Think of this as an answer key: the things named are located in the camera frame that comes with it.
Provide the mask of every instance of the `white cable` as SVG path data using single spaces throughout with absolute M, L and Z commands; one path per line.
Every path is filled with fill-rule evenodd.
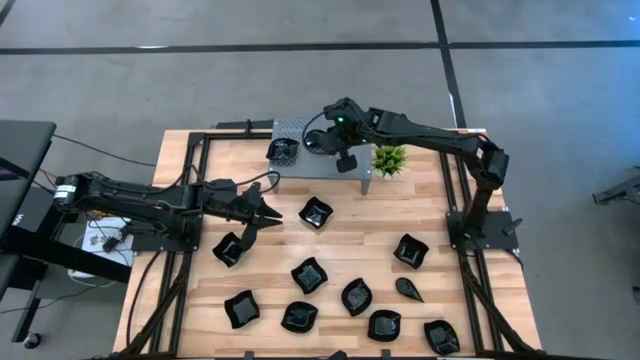
M 92 232 L 100 232 L 103 236 L 105 235 L 105 234 L 104 234 L 104 232 L 102 232 L 102 230 L 100 230 L 100 228 L 99 228 L 99 227 L 98 227 L 96 230 L 92 231 Z M 78 244 L 78 241 L 80 241 L 80 239 L 84 238 L 84 237 L 85 237 L 85 235 L 87 235 L 88 233 L 89 233 L 89 232 L 85 232 L 84 234 L 80 235 L 80 236 L 76 239 L 76 241 L 74 241 L 74 242 L 73 242 L 72 247 L 76 247 L 76 245 Z M 118 241 L 119 241 L 119 244 L 124 244 L 124 241 L 123 241 L 122 239 L 118 239 Z M 124 256 L 124 254 L 123 254 L 122 252 L 120 252 L 120 250 L 118 250 L 118 249 L 116 249 L 116 248 L 114 248 L 113 250 L 114 250 L 114 251 L 117 251 L 117 252 L 118 252 L 118 254 L 120 254 L 120 256 L 122 256 L 122 259 L 124 260 L 124 263 L 125 263 L 127 266 L 130 266 L 130 265 L 129 265 L 129 262 L 127 261 L 126 256 Z M 91 253 L 92 253 L 92 254 L 94 254 L 94 253 L 100 253 L 100 252 L 105 252 L 105 251 L 91 251 Z M 86 283 L 86 282 L 84 282 L 84 281 L 81 281 L 81 280 L 78 280 L 78 279 L 74 278 L 74 277 L 71 275 L 71 273 L 72 273 L 72 272 L 74 272 L 74 270 L 69 269 L 69 271 L 67 271 L 67 276 L 69 276 L 69 279 L 70 279 L 71 281 L 75 282 L 75 283 L 78 283 L 78 284 L 81 284 L 81 285 L 84 285 L 84 286 L 89 286 L 89 287 L 98 287 L 98 288 L 107 288 L 107 287 L 109 287 L 109 286 L 111 286 L 111 285 L 113 285 L 113 284 L 115 284 L 115 283 L 116 283 L 116 282 L 115 282 L 115 280 L 114 280 L 114 281 L 112 281 L 112 282 L 110 282 L 110 283 L 108 283 L 108 284 L 104 284 L 104 285 L 94 285 L 94 284 L 89 284 L 89 283 Z

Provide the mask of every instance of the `small black dish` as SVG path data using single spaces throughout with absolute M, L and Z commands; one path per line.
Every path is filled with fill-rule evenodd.
M 298 213 L 302 221 L 309 223 L 316 228 L 316 230 L 320 229 L 322 225 L 327 222 L 331 214 L 333 214 L 331 206 L 318 200 L 315 196 L 309 199 L 304 208 Z
M 391 310 L 377 310 L 369 318 L 367 336 L 376 341 L 389 342 L 400 335 L 400 319 L 402 315 Z
M 460 341 L 456 331 L 444 320 L 425 323 L 424 335 L 431 349 L 438 355 L 449 355 L 460 351 Z
M 424 302 L 416 286 L 407 278 L 399 278 L 396 280 L 396 290 L 409 299 Z
M 279 138 L 269 144 L 267 159 L 276 165 L 286 166 L 295 162 L 300 143 L 293 139 Z
M 414 239 L 409 234 L 404 234 L 393 255 L 403 263 L 409 264 L 409 266 L 414 269 L 418 269 L 420 265 L 422 265 L 424 256 L 428 251 L 429 247 L 423 242 Z
M 291 332 L 304 334 L 313 328 L 316 315 L 318 315 L 317 307 L 302 301 L 295 301 L 287 306 L 280 325 Z
M 227 267 L 232 267 L 238 263 L 244 254 L 244 250 L 240 247 L 240 239 L 234 233 L 230 232 L 213 248 L 213 254 L 222 260 Z
M 342 304 L 351 316 L 361 314 L 371 305 L 371 301 L 373 293 L 362 278 L 353 280 L 342 290 Z
M 247 325 L 251 320 L 260 317 L 260 309 L 253 299 L 251 290 L 245 290 L 235 297 L 225 300 L 224 311 L 231 320 L 231 328 L 238 329 Z
M 308 258 L 300 266 L 291 270 L 291 276 L 293 276 L 293 280 L 300 286 L 305 295 L 311 294 L 323 282 L 329 280 L 327 273 L 314 257 Z
M 306 145 L 305 148 L 312 154 L 325 154 L 324 150 L 322 150 L 322 146 L 320 146 L 320 136 L 324 134 L 325 132 L 322 130 L 307 131 L 304 139 L 302 139 Z

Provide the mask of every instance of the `wheel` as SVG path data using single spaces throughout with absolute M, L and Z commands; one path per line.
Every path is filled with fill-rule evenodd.
M 42 336 L 36 333 L 28 333 L 27 337 L 22 342 L 25 349 L 35 349 L 42 342 Z

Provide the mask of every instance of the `metal pegboard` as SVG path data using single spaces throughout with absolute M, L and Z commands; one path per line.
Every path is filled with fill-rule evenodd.
M 356 156 L 358 167 L 339 173 L 336 166 L 338 155 L 318 155 L 307 151 L 302 146 L 302 130 L 309 119 L 274 119 L 271 140 L 279 138 L 293 139 L 300 142 L 298 156 L 295 163 L 287 166 L 275 165 L 269 162 L 269 169 L 280 173 L 283 178 L 306 179 L 336 179 L 336 180 L 369 180 L 371 179 L 371 145 L 355 146 L 349 149 L 349 154 Z M 309 126 L 310 130 L 326 130 L 330 121 L 319 118 Z

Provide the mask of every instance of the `table leg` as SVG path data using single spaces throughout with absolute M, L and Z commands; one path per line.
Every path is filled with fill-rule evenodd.
M 271 183 L 271 186 L 273 186 L 273 184 L 276 183 L 276 180 L 278 180 L 278 177 L 275 176 L 275 175 L 273 175 L 273 176 L 272 175 L 268 175 L 267 177 L 269 178 L 269 182 Z M 273 188 L 274 194 L 277 194 L 279 190 L 280 190 L 280 183 L 278 183 L 278 185 L 276 185 Z
M 367 193 L 369 192 L 369 185 L 371 185 L 371 179 L 360 180 L 360 193 L 362 195 L 367 195 Z

